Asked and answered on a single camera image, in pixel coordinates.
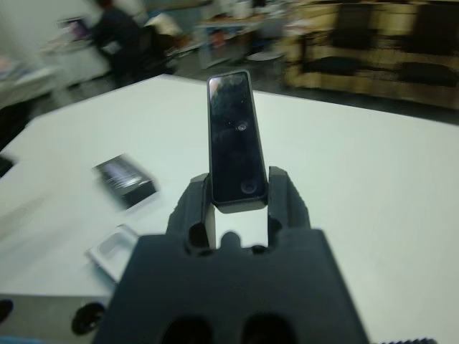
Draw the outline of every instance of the white tabletop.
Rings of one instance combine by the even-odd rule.
[[[0,82],[0,109],[44,95],[56,88],[52,77],[56,70],[32,70],[20,78]]]
[[[289,172],[325,230],[372,340],[456,343],[459,127],[261,92],[255,103],[266,166]],[[36,119],[5,150],[19,163],[0,180],[0,293],[110,294],[85,250],[122,223],[164,233],[207,152],[203,82],[157,77]],[[92,171],[121,153],[161,187],[134,211]],[[230,229],[266,244],[266,209],[218,214],[217,236]]]

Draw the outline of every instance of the person in dark clothing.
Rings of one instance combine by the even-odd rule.
[[[130,78],[139,81],[141,28],[128,14],[113,6],[113,0],[95,1],[103,14],[93,28],[93,41],[109,61],[116,85],[125,86]]]

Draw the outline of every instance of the computer monitor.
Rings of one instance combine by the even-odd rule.
[[[68,28],[75,41],[89,39],[91,37],[91,31],[89,30],[85,19],[81,16],[61,20],[57,23],[57,25],[61,29]]]

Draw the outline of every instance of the phone screen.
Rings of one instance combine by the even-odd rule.
[[[260,198],[267,186],[249,76],[217,76],[207,86],[214,201]]]

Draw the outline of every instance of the black phone holder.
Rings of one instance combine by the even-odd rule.
[[[270,168],[268,247],[227,233],[215,249],[211,199],[208,175],[192,179],[166,234],[139,239],[94,343],[369,343],[284,170]]]

